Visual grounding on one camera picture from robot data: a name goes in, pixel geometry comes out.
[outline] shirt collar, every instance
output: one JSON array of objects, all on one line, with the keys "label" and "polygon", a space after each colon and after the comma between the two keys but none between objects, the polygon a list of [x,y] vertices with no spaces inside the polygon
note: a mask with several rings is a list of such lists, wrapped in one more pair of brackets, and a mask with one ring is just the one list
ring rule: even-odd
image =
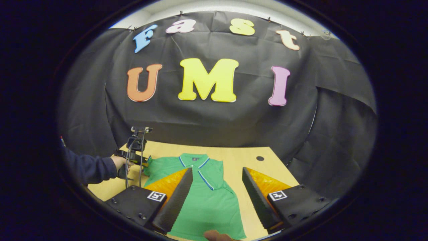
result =
[{"label": "shirt collar", "polygon": [[183,153],[178,158],[184,167],[194,165],[198,168],[203,167],[210,160],[207,154]]}]

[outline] white ceiling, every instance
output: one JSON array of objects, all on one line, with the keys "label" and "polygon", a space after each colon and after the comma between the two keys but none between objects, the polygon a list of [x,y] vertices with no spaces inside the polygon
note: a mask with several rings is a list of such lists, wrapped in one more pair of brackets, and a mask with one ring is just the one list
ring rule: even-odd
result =
[{"label": "white ceiling", "polygon": [[329,30],[307,15],[274,0],[160,0],[145,8],[138,9],[111,28],[135,28],[145,24],[178,15],[180,11],[228,11],[250,14],[270,20],[309,36],[325,39],[337,38]]}]

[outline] person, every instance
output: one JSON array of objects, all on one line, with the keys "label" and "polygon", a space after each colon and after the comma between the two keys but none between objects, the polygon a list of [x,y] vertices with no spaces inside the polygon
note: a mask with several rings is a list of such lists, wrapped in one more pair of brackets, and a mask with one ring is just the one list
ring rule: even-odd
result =
[{"label": "person", "polygon": [[[123,157],[77,155],[65,145],[62,147],[65,160],[69,163],[72,172],[75,173],[77,180],[85,186],[116,178],[119,169],[126,163],[126,159]],[[132,165],[134,163],[129,162],[128,173]]]},{"label": "person", "polygon": [[232,239],[227,234],[220,234],[217,230],[208,230],[204,232],[204,237],[208,239],[208,241],[234,241],[235,239]]}]

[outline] blue collar stripe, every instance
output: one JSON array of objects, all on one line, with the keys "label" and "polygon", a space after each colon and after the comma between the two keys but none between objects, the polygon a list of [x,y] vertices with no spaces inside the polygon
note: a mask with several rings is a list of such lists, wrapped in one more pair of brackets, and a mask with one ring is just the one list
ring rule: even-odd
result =
[{"label": "blue collar stripe", "polygon": [[178,157],[180,159],[181,164],[185,167],[186,165],[184,164],[183,160],[181,159],[181,157]]},{"label": "blue collar stripe", "polygon": [[202,163],[198,168],[203,167],[209,160],[210,160],[210,158],[207,158],[207,160],[205,160],[204,163]]},{"label": "blue collar stripe", "polygon": [[214,188],[208,183],[208,181],[205,179],[204,176],[202,176],[202,173],[198,170],[199,175],[202,177],[202,180],[204,180],[204,182],[207,184],[207,186],[211,189],[214,190]]}]

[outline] person's arm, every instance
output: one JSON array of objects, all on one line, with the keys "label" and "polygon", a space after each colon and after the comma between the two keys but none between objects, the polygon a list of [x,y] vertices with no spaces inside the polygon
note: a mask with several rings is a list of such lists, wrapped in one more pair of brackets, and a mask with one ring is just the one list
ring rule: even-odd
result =
[{"label": "person's arm", "polygon": [[119,168],[125,164],[123,157],[93,157],[77,155],[64,147],[65,159],[70,164],[77,179],[84,185],[97,184],[117,177]]}]

